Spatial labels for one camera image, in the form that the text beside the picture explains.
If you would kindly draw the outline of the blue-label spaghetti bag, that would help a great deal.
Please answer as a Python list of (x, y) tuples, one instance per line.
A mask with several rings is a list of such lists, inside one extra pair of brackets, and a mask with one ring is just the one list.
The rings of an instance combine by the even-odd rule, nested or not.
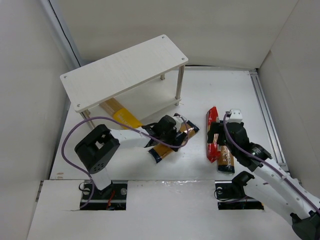
[[(195, 124), (188, 120), (186, 124), (181, 124), (179, 131), (177, 132), (173, 141), (169, 144), (174, 146), (181, 146), (185, 144), (187, 140), (190, 140), (190, 138), (192, 138), (199, 130), (200, 129)], [(173, 152), (177, 152), (178, 150), (178, 148), (171, 148), (159, 143), (148, 152), (152, 155), (152, 157), (155, 159), (155, 162), (158, 164), (168, 155)]]

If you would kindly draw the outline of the yellow-ended spaghetti bag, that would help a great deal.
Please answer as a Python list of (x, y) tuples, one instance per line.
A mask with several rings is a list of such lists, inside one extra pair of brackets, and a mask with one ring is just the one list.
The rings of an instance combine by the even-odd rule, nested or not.
[(105, 110), (114, 120), (134, 129), (141, 127), (143, 124), (131, 114), (122, 104), (115, 98), (110, 98), (99, 106)]

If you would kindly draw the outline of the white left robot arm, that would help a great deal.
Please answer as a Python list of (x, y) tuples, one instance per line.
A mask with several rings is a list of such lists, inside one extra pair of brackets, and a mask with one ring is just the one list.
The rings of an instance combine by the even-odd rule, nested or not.
[(169, 152), (177, 152), (199, 130), (177, 113), (138, 128), (126, 126), (124, 130), (118, 130), (100, 124), (75, 146), (74, 151), (92, 176), (95, 190), (101, 197), (106, 197), (114, 185), (105, 169), (116, 151), (149, 148), (148, 152), (159, 163)]

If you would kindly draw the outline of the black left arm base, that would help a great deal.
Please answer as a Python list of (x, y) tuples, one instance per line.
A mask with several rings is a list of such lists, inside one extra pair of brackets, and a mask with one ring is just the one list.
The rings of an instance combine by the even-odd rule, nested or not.
[(91, 199), (92, 184), (83, 182), (78, 189), (81, 191), (79, 209), (81, 211), (125, 211), (127, 208), (128, 184), (116, 182), (106, 194), (95, 188)]

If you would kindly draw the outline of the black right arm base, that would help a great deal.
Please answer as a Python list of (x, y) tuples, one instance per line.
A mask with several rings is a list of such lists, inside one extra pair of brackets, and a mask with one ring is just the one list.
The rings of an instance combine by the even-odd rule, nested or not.
[(231, 181), (216, 181), (214, 197), (219, 210), (264, 210), (264, 205), (246, 196)]

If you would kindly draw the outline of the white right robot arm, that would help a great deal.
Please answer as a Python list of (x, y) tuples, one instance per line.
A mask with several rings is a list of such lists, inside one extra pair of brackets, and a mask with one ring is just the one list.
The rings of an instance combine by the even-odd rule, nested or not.
[(251, 142), (242, 122), (214, 122), (210, 131), (218, 136), (217, 144), (247, 168), (232, 179), (235, 191), (279, 214), (300, 239), (320, 238), (320, 199), (287, 174), (265, 148)]

